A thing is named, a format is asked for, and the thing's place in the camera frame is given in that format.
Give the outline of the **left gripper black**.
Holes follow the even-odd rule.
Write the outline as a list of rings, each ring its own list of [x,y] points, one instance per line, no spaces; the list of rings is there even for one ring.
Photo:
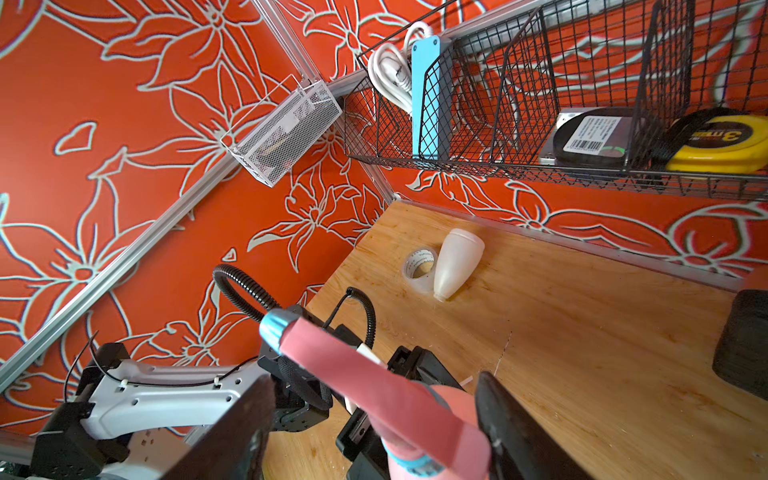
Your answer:
[[[462,390],[434,354],[398,347],[385,365],[367,364],[336,348],[351,366],[334,376],[357,409],[336,438],[352,462],[348,479],[457,479],[462,420],[432,385]]]

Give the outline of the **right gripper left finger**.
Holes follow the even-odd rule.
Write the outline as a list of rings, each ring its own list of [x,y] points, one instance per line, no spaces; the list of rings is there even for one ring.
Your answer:
[[[171,410],[173,426],[210,429],[163,475],[164,479],[261,479],[276,406],[274,382],[266,374],[246,390],[188,394]]]

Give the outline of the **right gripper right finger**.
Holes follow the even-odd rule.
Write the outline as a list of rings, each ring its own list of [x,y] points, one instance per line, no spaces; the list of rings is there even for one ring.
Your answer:
[[[490,479],[591,477],[487,371],[479,374],[475,407],[491,445]]]

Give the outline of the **pink blue spray nozzle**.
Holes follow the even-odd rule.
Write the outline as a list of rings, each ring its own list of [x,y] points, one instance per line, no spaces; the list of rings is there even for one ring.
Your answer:
[[[388,371],[301,315],[276,309],[261,321],[263,340],[369,417],[393,479],[485,479],[491,446],[473,397]]]

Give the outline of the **opaque pink spray bottle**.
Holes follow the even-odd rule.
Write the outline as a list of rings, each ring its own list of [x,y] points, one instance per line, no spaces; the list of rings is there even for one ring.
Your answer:
[[[446,385],[432,385],[431,390],[455,416],[474,427],[478,426],[475,399],[471,394]]]

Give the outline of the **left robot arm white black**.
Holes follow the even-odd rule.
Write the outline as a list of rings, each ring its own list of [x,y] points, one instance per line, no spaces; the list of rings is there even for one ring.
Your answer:
[[[225,295],[242,313],[260,320],[262,312],[243,299],[229,280],[243,287],[262,308],[270,310],[279,305],[251,277],[235,267],[219,265],[214,269],[215,286],[224,286]],[[367,333],[362,342],[344,325],[337,331],[330,328],[339,307],[347,299],[355,299],[365,310]],[[329,319],[323,323],[300,307],[291,312],[304,314],[317,325],[369,354],[376,331],[376,316],[372,302],[361,290],[348,287]],[[57,407],[37,440],[31,460],[31,475],[45,479],[157,479],[181,459],[191,447],[165,435],[159,429],[185,426],[192,420],[206,420],[203,427],[212,426],[228,410],[219,403],[240,398],[255,381],[273,381],[276,401],[272,430],[302,432],[327,420],[334,398],[342,396],[289,360],[263,345],[259,357],[226,368],[160,368],[129,359],[122,343],[109,343],[93,350],[92,340],[86,345],[94,358],[88,364],[73,399]],[[405,347],[390,359],[388,368],[412,380],[423,380],[430,388],[444,385],[461,388],[431,352]],[[139,420],[121,420],[128,402],[142,407]],[[382,444],[378,432],[365,412],[356,411],[346,403],[351,419],[341,430],[336,444],[353,462],[348,478],[361,479],[463,479],[434,459],[423,456],[408,461],[389,456],[388,445]]]

